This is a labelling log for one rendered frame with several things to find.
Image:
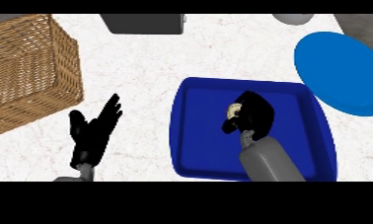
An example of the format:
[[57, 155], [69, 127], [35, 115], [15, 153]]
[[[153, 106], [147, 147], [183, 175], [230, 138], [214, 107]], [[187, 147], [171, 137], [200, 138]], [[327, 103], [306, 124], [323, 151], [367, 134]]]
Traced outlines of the blue plate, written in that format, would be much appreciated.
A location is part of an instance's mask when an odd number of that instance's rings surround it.
[[373, 116], [373, 49], [333, 32], [306, 35], [295, 48], [299, 77], [318, 99], [340, 112]]

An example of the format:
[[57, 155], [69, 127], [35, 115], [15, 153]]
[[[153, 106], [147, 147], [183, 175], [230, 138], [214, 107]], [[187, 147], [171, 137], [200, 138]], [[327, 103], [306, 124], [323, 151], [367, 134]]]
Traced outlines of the dark grey box appliance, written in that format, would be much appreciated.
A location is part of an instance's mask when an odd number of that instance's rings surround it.
[[180, 35], [184, 14], [102, 14], [110, 33], [118, 35]]

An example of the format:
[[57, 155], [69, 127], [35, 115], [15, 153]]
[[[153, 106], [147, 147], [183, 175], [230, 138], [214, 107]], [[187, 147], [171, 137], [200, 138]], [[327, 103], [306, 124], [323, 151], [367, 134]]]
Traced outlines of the brown wicker basket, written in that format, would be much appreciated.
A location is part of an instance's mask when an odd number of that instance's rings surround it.
[[51, 14], [0, 14], [0, 134], [81, 101], [77, 40]]

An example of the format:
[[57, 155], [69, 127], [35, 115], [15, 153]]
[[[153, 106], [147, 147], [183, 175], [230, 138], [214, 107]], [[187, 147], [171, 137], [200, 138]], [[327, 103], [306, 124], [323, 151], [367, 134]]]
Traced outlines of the cream cupcake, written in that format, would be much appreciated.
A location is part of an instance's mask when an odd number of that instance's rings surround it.
[[237, 113], [240, 112], [242, 105], [239, 103], [234, 103], [228, 106], [225, 116], [227, 118], [233, 118], [237, 116]]

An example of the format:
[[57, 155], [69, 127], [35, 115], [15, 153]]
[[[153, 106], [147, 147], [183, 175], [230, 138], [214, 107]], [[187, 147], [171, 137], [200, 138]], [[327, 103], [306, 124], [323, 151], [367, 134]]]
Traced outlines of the dark blue tray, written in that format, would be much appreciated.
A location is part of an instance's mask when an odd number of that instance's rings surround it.
[[336, 180], [333, 138], [321, 107], [301, 83], [189, 77], [175, 94], [169, 146], [183, 177], [245, 181], [239, 134], [221, 130], [225, 110], [243, 92], [258, 93], [274, 108], [270, 135], [309, 182]]

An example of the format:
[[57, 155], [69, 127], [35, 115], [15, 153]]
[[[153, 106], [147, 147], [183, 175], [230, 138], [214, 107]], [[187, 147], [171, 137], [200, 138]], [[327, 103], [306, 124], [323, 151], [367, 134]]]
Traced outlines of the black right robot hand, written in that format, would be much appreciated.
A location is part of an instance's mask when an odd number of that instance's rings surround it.
[[225, 119], [221, 130], [225, 134], [234, 130], [240, 132], [253, 131], [252, 140], [258, 141], [270, 133], [274, 122], [274, 108], [261, 95], [252, 91], [245, 91], [234, 103], [242, 105], [240, 112], [236, 117]]

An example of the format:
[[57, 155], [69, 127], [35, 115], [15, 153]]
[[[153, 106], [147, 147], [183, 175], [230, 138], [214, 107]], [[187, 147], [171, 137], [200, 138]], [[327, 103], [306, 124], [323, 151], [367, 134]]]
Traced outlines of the grey round object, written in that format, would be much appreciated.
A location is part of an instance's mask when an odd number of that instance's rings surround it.
[[312, 18], [312, 14], [274, 14], [274, 18], [286, 25], [304, 25]]

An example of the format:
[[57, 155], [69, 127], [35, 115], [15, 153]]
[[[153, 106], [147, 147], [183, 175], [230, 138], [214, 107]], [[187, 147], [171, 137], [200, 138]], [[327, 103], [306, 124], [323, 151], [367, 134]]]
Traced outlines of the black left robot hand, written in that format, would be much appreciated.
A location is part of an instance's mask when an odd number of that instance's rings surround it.
[[74, 169], [82, 164], [91, 167], [99, 165], [121, 115], [119, 96], [116, 94], [109, 98], [99, 116], [91, 121], [85, 120], [78, 110], [69, 112], [69, 136], [74, 141], [69, 166]]

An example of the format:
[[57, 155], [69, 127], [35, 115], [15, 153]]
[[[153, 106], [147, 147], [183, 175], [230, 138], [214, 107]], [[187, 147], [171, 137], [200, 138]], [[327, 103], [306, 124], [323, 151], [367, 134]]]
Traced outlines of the grey flat panel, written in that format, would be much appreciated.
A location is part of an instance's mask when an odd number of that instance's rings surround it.
[[373, 49], [373, 14], [335, 14], [343, 33]]

